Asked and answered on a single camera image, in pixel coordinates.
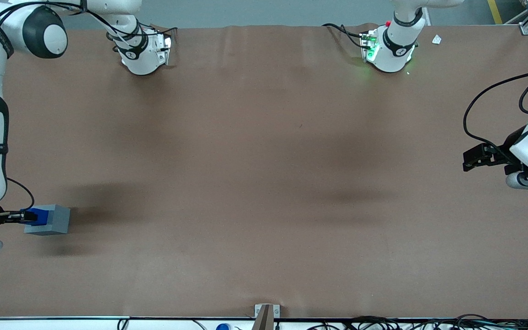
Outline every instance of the blue object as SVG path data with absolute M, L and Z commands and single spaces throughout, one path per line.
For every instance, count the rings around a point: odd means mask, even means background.
M 67 234 L 69 232 L 71 209 L 53 204 L 37 205 L 29 211 L 37 213 L 38 225 L 25 225 L 23 228 L 24 233 L 38 236 L 49 236 Z
M 47 211 L 45 209 L 27 209 L 27 211 L 35 213 L 38 217 L 38 220 L 32 221 L 31 223 L 26 223 L 28 226 L 45 226 L 48 223 L 48 213 L 50 211 Z

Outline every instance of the metal bracket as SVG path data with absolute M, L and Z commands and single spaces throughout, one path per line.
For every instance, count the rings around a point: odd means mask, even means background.
M 170 59 L 170 49 L 172 48 L 172 37 L 171 36 L 165 36 L 164 38 L 164 56 L 165 56 L 165 62 L 164 65 L 168 65 L 168 60 Z
M 260 309 L 262 309 L 263 305 L 272 305 L 273 315 L 274 318 L 281 318 L 281 306 L 280 305 L 273 305 L 271 303 L 258 303 L 254 305 L 254 317 L 258 317 L 258 313 L 260 313 Z
M 487 143 L 478 144 L 463 153 L 464 172 L 480 166 L 495 166 L 509 163 L 511 163 L 510 159 L 503 157 L 494 147 Z
M 519 22 L 519 29 L 522 35 L 528 35 L 528 27 L 525 27 L 522 22 Z
M 373 61 L 379 50 L 378 30 L 371 30 L 367 33 L 360 33 L 360 46 L 362 46 L 362 60 L 364 63 Z

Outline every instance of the white paper scrap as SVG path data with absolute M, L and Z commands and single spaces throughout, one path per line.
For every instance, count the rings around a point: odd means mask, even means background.
M 434 43 L 434 44 L 441 44 L 441 37 L 440 37 L 440 35 L 435 35 L 435 38 L 433 38 L 432 43 Z

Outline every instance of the gray block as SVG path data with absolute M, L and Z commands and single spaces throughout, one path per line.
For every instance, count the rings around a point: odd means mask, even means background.
M 40 205 L 34 209 L 44 209 L 48 212 L 48 221 L 45 225 L 25 225 L 23 232 L 38 236 L 61 235 L 69 232 L 69 218 L 71 209 L 60 205 Z

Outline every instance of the gray floor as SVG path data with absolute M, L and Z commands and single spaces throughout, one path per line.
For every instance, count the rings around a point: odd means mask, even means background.
M 523 9 L 519 0 L 496 2 L 504 21 Z M 486 0 L 465 0 L 459 7 L 429 12 L 433 25 L 494 24 Z M 392 19 L 392 5 L 388 0 L 144 0 L 136 16 L 144 23 L 179 28 L 315 26 L 329 22 L 354 26 Z M 88 15 L 66 17 L 65 24 L 73 29 L 100 28 Z

